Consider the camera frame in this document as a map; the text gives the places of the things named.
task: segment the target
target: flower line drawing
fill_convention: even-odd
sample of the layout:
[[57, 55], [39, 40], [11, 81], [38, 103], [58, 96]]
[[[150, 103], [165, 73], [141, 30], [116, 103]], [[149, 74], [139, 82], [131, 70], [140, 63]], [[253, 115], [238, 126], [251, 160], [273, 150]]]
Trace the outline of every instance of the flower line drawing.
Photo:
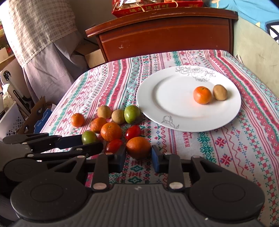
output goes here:
[[196, 81], [199, 82], [207, 82], [210, 80], [211, 77], [215, 77], [213, 74], [214, 71], [208, 72], [205, 68], [189, 68], [185, 66], [178, 66], [175, 68], [176, 72], [180, 72], [181, 74], [192, 76], [195, 78]]
[[172, 117], [171, 116], [164, 116], [163, 117], [163, 121], [161, 123], [166, 123], [166, 124], [169, 124], [170, 126], [172, 126], [174, 129], [178, 129], [179, 125], [178, 126], [175, 126], [173, 123], [172, 123]]

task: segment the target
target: cherry tomato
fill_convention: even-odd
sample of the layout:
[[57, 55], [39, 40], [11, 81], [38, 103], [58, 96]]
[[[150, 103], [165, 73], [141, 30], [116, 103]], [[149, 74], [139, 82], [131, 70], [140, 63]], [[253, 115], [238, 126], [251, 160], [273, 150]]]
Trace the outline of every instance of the cherry tomato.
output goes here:
[[107, 145], [107, 147], [105, 148], [105, 153], [115, 154], [122, 144], [123, 144], [123, 142], [120, 139], [114, 139], [114, 140], [110, 141], [109, 144]]
[[130, 128], [128, 128], [125, 132], [125, 138], [127, 140], [130, 140], [134, 137], [140, 136], [141, 134], [141, 129], [138, 125], [133, 125]]

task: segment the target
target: tablecloth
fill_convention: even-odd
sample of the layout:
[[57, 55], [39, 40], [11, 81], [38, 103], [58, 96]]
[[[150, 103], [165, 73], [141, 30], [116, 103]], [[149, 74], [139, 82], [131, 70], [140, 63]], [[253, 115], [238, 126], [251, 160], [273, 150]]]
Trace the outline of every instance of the tablecloth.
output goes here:
[[[228, 77], [239, 89], [241, 109], [230, 123], [208, 132], [191, 133], [162, 127], [146, 117], [142, 134], [161, 152], [183, 159], [200, 155], [221, 167], [247, 178], [262, 188], [265, 204], [259, 216], [269, 226], [279, 222], [279, 100], [244, 65], [222, 50], [190, 50], [159, 53], [113, 61], [81, 75], [60, 101], [42, 132], [50, 135], [77, 135], [90, 129], [100, 105], [124, 109], [136, 105], [139, 85], [152, 73], [172, 66], [197, 65]], [[86, 118], [83, 127], [70, 123], [73, 113]], [[122, 125], [123, 132], [129, 127]], [[92, 174], [86, 185], [90, 185]], [[185, 175], [186, 184], [190, 185]], [[150, 160], [127, 156], [122, 173], [110, 174], [110, 183], [163, 183], [166, 174], [155, 174]]]

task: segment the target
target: beige wall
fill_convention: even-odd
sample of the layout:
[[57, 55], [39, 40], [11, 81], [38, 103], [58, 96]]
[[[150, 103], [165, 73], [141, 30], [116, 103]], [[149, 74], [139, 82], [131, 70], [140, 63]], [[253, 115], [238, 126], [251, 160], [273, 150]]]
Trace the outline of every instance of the beige wall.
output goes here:
[[115, 18], [112, 0], [69, 0], [76, 16], [76, 25], [84, 37], [85, 30]]
[[279, 97], [279, 45], [261, 28], [239, 17], [234, 24], [234, 56]]

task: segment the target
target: white plastic basket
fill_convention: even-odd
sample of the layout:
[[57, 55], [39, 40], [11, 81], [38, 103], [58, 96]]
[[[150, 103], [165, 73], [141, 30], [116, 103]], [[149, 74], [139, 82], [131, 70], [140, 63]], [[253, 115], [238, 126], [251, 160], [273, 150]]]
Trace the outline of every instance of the white plastic basket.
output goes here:
[[4, 137], [15, 135], [16, 130], [24, 123], [24, 119], [18, 110], [16, 102], [8, 109], [0, 120], [0, 140]]

